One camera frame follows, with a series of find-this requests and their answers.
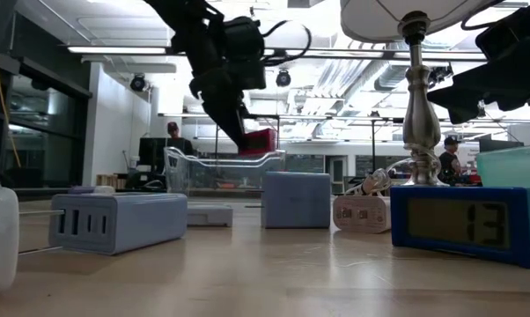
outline desk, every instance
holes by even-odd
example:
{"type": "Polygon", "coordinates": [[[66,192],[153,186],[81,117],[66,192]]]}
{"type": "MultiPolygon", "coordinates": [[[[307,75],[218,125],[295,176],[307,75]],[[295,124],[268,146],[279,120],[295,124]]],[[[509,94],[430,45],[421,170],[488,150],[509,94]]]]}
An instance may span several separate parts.
{"type": "MultiPolygon", "coordinates": [[[[530,316],[528,269],[393,248],[389,234],[263,231],[259,210],[243,208],[257,201],[228,204],[232,229],[189,228],[116,257],[21,257],[0,317],[530,316]]],[[[47,221],[31,219],[23,245],[44,247],[47,221]]]]}

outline green container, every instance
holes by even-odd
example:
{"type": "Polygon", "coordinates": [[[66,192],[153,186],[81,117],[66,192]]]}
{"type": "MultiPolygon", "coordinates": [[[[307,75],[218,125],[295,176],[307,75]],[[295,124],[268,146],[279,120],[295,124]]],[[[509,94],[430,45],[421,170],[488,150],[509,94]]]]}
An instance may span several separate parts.
{"type": "Polygon", "coordinates": [[[483,186],[530,188],[530,146],[480,153],[476,163],[483,186]]]}

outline digit 13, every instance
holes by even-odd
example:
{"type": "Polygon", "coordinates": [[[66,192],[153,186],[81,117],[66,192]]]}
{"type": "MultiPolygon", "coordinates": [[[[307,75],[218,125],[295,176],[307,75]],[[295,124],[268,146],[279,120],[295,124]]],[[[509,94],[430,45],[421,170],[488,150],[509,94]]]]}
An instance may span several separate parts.
{"type": "MultiPolygon", "coordinates": [[[[485,221],[483,225],[488,228],[496,229],[495,239],[485,239],[482,243],[487,245],[503,245],[505,240],[505,210],[504,206],[495,203],[484,203],[482,205],[486,210],[493,210],[496,212],[496,221],[485,221]]],[[[476,220],[476,205],[472,204],[467,210],[467,236],[470,241],[475,241],[475,220],[476,220]]]]}

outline blue digital clock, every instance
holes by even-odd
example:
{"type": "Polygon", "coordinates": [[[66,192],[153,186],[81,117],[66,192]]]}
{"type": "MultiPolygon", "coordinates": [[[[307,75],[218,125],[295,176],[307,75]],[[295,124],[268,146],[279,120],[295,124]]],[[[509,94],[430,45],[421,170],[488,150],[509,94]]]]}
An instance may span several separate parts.
{"type": "Polygon", "coordinates": [[[392,243],[530,269],[529,188],[390,189],[392,243]]]}

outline person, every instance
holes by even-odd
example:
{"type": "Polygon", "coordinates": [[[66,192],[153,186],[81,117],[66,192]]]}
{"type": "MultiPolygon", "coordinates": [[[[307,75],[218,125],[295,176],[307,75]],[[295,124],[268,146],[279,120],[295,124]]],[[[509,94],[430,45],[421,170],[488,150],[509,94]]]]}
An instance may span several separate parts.
{"type": "Polygon", "coordinates": [[[168,146],[174,146],[180,149],[185,155],[195,155],[193,144],[187,139],[180,137],[177,122],[167,123],[167,133],[172,138],[172,142],[168,146]]]}
{"type": "Polygon", "coordinates": [[[460,162],[455,154],[459,149],[460,141],[455,136],[448,136],[445,141],[445,151],[439,156],[441,162],[441,173],[439,179],[445,183],[454,182],[460,175],[460,162]]]}

